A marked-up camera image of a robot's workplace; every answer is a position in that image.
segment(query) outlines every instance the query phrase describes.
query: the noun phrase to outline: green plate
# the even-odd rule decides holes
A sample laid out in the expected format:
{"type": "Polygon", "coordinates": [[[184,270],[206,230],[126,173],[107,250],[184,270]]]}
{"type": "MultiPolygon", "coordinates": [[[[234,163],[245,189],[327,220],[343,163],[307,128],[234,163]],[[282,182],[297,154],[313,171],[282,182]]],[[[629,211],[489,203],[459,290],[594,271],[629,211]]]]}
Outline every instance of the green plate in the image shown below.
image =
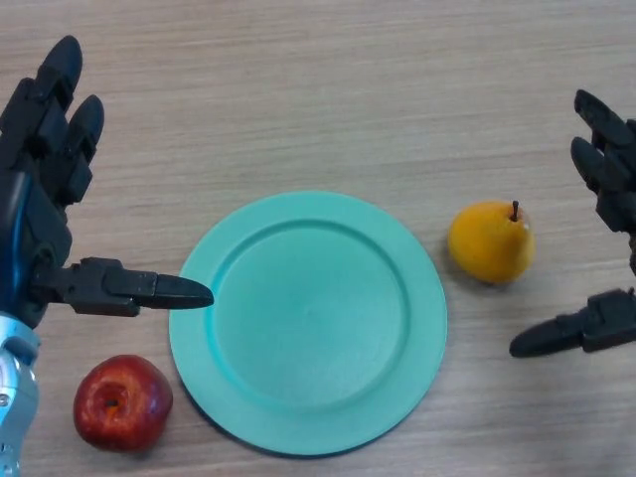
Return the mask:
{"type": "Polygon", "coordinates": [[[235,437],[284,454],[363,445],[430,387],[446,342],[431,260],[386,212],[348,196],[270,197],[216,225],[182,276],[203,310],[170,314],[188,392],[235,437]]]}

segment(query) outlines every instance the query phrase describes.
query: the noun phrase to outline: pear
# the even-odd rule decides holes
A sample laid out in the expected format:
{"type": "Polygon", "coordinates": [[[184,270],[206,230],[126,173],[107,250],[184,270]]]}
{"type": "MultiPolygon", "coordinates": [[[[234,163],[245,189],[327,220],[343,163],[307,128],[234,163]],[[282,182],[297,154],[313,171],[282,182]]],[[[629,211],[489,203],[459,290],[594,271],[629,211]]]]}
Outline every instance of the pear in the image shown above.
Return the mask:
{"type": "Polygon", "coordinates": [[[519,278],[535,257],[535,236],[519,202],[482,202],[461,211],[448,231],[457,264],[478,280],[503,284],[519,278]]]}

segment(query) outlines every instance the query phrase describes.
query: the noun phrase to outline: robotic hand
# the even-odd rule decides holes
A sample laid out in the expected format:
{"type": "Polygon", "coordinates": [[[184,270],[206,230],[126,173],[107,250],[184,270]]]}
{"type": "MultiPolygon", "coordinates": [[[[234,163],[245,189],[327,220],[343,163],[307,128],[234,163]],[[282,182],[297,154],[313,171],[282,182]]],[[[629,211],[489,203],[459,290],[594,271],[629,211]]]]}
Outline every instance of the robotic hand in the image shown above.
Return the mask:
{"type": "Polygon", "coordinates": [[[76,313],[136,316],[140,307],[209,306],[212,292],[194,281],[124,269],[85,258],[64,268],[72,236],[66,208],[82,200],[104,122],[89,97],[65,115],[80,80],[73,37],[49,53],[35,79],[18,84],[0,116],[0,475],[18,476],[24,437],[38,406],[34,332],[49,303],[76,313]]]}
{"type": "MultiPolygon", "coordinates": [[[[636,274],[636,120],[624,122],[583,90],[576,94],[574,109],[591,128],[592,137],[591,143],[574,138],[572,160],[597,196],[596,212],[613,232],[630,235],[630,266],[636,274]]],[[[634,289],[616,289],[590,297],[576,313],[526,330],[513,340],[510,354],[527,358],[577,347],[589,353],[631,341],[636,341],[634,289]]]]}

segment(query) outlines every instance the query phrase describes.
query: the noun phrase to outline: wood grain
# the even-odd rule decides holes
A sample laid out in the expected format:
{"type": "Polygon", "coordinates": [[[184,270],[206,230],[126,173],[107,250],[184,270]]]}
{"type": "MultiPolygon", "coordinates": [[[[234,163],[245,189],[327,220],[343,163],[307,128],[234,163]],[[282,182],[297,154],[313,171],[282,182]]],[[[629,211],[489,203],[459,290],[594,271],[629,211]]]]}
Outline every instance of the wood grain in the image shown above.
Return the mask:
{"type": "Polygon", "coordinates": [[[633,0],[1,0],[0,102],[61,36],[78,36],[78,97],[106,126],[94,180],[71,211],[73,259],[116,256],[176,273],[235,208],[326,189],[381,205],[431,253],[450,309],[441,372],[419,408],[356,452],[285,460],[206,424],[180,389],[167,314],[79,317],[38,329],[42,402],[26,476],[633,476],[636,348],[514,361],[524,327],[629,286],[627,238],[594,213],[568,157],[587,130],[579,87],[636,116],[633,0]],[[465,205],[518,199],[538,259],[506,289],[445,258],[465,205]],[[161,444],[142,458],[83,444],[81,377],[117,353],[157,364],[176,393],[161,444]]]}

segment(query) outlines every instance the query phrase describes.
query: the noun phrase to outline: red apple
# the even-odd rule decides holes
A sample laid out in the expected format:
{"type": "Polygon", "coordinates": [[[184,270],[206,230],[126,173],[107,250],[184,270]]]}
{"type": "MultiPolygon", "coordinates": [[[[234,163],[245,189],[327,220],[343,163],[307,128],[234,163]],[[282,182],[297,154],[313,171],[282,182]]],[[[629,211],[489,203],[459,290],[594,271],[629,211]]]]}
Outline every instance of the red apple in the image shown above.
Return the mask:
{"type": "Polygon", "coordinates": [[[166,377],[148,360],[120,355],[81,381],[73,415],[79,435],[94,447],[138,452],[157,441],[171,408],[166,377]]]}

